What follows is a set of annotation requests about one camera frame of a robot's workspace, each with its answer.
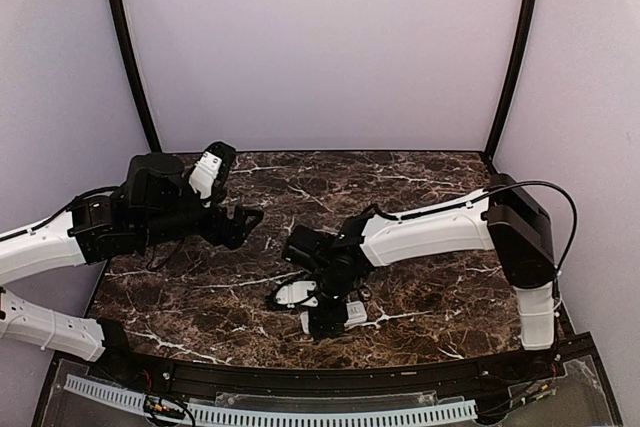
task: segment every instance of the brown marble surface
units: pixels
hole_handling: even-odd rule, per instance
[[[197,156],[185,156],[192,162]],[[247,243],[230,252],[189,238],[145,258],[114,259],[89,315],[122,320],[133,348],[174,359],[250,367],[366,368],[477,357],[519,346],[515,296],[493,252],[399,262],[366,284],[369,322],[313,341],[298,314],[265,297],[300,270],[280,259],[292,227],[335,232],[371,202],[400,211],[486,185],[473,153],[247,153],[227,182],[225,204],[265,211]]]

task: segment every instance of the white object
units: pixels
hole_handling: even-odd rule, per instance
[[[349,302],[347,304],[347,314],[349,318],[344,323],[346,329],[364,324],[367,321],[367,309],[365,309],[364,304],[360,301]],[[302,323],[302,330],[308,335],[310,333],[308,311],[300,314],[300,322]]]
[[[399,217],[466,202],[463,207],[416,219],[398,222],[376,215],[367,222],[360,247],[376,267],[442,252],[491,250],[494,246],[487,222],[481,218],[489,208],[489,199],[475,204],[469,202],[483,193],[483,190],[476,190],[449,202],[392,214]]]
[[[0,291],[0,339],[8,338],[68,352],[94,362],[104,352],[102,327],[94,319],[79,319],[31,304]]]
[[[553,282],[537,289],[514,287],[514,290],[522,322],[522,347],[524,350],[548,349],[555,335]]]
[[[39,223],[3,236],[18,230],[30,230]],[[85,264],[78,242],[67,233],[72,227],[71,212],[64,212],[42,229],[0,242],[0,285],[45,270]]]
[[[213,181],[218,177],[222,160],[211,152],[205,152],[196,162],[195,168],[189,176],[189,185],[200,194],[202,200],[211,197]]]
[[[276,302],[280,305],[286,305],[293,308],[296,305],[304,305],[306,307],[316,307],[318,299],[309,298],[309,293],[316,289],[316,283],[310,280],[301,280],[291,284],[284,285],[276,293]]]
[[[126,390],[71,374],[67,375],[64,390],[123,412],[143,416],[148,415],[142,409],[145,394],[141,392]],[[232,427],[273,425],[297,425],[299,427],[334,425],[430,427],[457,424],[458,422],[471,421],[478,418],[474,400],[413,409],[355,413],[341,412],[336,414],[262,412],[259,410],[214,407],[213,405],[202,403],[188,403],[187,408],[196,419],[196,424],[206,427],[220,427],[221,425]],[[172,423],[176,422],[175,419],[165,418],[162,415],[158,415],[158,417]],[[191,425],[189,417],[183,419],[181,423]]]

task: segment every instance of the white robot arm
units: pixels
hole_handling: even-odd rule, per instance
[[[211,144],[193,169],[168,154],[131,160],[127,180],[83,194],[52,217],[0,237],[0,286],[45,270],[79,266],[191,234],[238,248],[263,213],[217,205],[235,150]],[[98,195],[111,192],[110,195]],[[117,322],[80,319],[26,302],[0,287],[0,338],[12,338],[97,360],[122,339]]]
[[[509,187],[514,184],[508,175],[496,175],[487,189],[396,214],[373,205],[347,219],[335,236],[297,226],[283,258],[311,275],[280,287],[272,300],[308,307],[306,328],[315,338],[336,336],[354,315],[362,315],[362,308],[347,306],[345,299],[373,269],[443,252],[495,249],[518,298],[522,346],[548,349],[554,343],[557,276],[551,222],[529,194]]]

